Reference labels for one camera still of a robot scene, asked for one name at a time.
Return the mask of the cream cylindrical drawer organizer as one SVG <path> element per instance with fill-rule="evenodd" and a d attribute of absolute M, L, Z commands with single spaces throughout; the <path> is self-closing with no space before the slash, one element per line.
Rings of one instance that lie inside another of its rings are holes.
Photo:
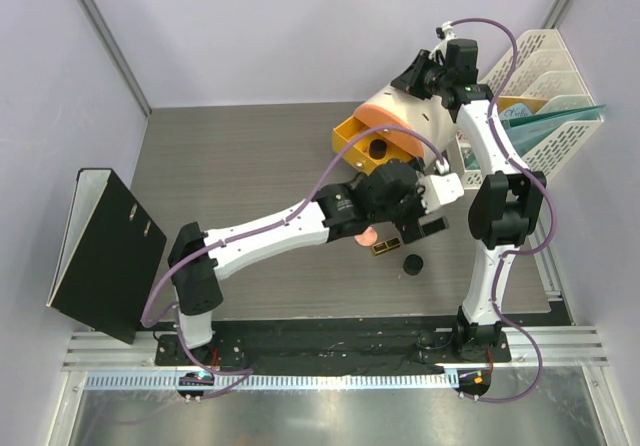
<path fill-rule="evenodd" d="M 450 112 L 442 107 L 437 96 L 419 99 L 391 85 L 358 106 L 354 117 L 368 128 L 397 125 L 411 129 L 428 139 L 441 153 L 457 132 Z M 387 143 L 386 154 L 382 158 L 384 162 L 422 158 L 430 164 L 437 159 L 429 147 L 413 136 L 389 129 L 378 132 L 378 135 Z"/>

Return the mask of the orange top drawer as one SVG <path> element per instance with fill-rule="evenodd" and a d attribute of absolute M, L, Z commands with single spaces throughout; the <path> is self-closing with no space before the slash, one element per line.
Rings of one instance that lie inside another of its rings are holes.
<path fill-rule="evenodd" d="M 390 126 L 412 130 L 411 114 L 404 106 L 381 106 L 364 103 L 354 111 L 354 117 L 368 128 L 384 127 L 388 130 L 386 139 L 414 157 L 424 155 L 423 143 L 408 133 L 402 133 Z"/>

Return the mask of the yellow drawer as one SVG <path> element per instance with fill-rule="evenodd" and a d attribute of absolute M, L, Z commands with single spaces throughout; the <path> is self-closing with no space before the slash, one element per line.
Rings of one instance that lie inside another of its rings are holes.
<path fill-rule="evenodd" d="M 339 153 L 347 143 L 367 129 L 368 127 L 355 117 L 346 119 L 332 131 L 331 141 L 334 152 Z M 372 159 L 368 154 L 369 144 L 374 139 L 382 139 L 388 145 L 386 156 L 382 160 Z M 351 147 L 342 159 L 356 171 L 370 174 L 376 167 L 390 160 L 397 159 L 409 163 L 414 157 L 388 141 L 385 134 L 372 133 Z"/>

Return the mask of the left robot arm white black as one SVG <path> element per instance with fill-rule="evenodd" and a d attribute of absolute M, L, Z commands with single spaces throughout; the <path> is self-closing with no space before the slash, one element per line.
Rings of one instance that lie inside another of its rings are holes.
<path fill-rule="evenodd" d="M 183 226 L 168 257 L 178 301 L 179 354 L 205 363 L 213 351 L 212 312 L 223 301 L 220 281 L 262 260 L 297 248 L 363 235 L 379 223 L 393 224 L 406 243 L 434 234 L 443 220 L 422 218 L 462 193 L 453 174 L 426 174 L 416 161 L 390 160 L 370 174 L 322 186 L 310 201 L 234 227 L 208 231 Z"/>

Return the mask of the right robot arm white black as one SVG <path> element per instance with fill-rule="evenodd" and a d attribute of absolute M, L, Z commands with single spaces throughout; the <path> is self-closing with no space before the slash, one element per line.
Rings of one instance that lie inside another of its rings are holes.
<path fill-rule="evenodd" d="M 459 307 L 451 347 L 465 361 L 480 360 L 500 344 L 501 304 L 514 257 L 534 231 L 546 179 L 532 172 L 511 145 L 495 98 L 478 81 L 478 45 L 451 39 L 441 52 L 420 51 L 392 87 L 421 99 L 437 97 L 470 140 L 483 176 L 468 212 L 476 241 L 470 288 Z"/>

